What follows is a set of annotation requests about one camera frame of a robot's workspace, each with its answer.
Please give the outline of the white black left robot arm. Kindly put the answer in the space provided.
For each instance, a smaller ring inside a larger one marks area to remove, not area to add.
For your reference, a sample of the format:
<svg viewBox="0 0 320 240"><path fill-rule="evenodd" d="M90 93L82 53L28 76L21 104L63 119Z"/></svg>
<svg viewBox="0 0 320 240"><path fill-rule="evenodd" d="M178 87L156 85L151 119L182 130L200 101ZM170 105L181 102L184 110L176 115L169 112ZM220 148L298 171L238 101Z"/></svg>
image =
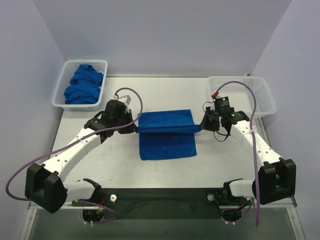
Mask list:
<svg viewBox="0 0 320 240"><path fill-rule="evenodd" d="M137 130L129 109L129 95L107 102L105 110L87 121L71 141L72 147L42 164L33 163L26 171L25 197L53 214L65 203L102 198L102 187L97 182L83 178L65 182L72 169L94 148L110 138L115 131L131 134Z"/></svg>

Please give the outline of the blue towel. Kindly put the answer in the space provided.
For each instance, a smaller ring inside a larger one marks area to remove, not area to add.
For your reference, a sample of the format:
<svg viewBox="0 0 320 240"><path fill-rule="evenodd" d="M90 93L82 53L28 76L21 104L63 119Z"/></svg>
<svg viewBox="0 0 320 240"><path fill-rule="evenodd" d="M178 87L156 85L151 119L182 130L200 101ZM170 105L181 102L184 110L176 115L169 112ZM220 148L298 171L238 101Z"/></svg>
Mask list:
<svg viewBox="0 0 320 240"><path fill-rule="evenodd" d="M139 155L143 161L189 158L197 155L190 109L144 112L138 120Z"/></svg>

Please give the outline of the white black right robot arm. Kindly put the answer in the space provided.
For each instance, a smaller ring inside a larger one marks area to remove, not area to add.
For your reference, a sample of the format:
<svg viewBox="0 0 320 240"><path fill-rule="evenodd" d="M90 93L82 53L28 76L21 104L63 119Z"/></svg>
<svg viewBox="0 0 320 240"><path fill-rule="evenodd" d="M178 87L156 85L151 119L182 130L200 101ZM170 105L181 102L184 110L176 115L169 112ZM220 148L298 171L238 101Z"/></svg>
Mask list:
<svg viewBox="0 0 320 240"><path fill-rule="evenodd" d="M228 197L255 198L261 205L291 198L296 192L297 167L292 159L284 159L255 132L252 119L243 111L235 111L228 103L206 107L199 127L218 133L224 128L226 138L235 138L253 158L254 179L242 178L225 182Z"/></svg>

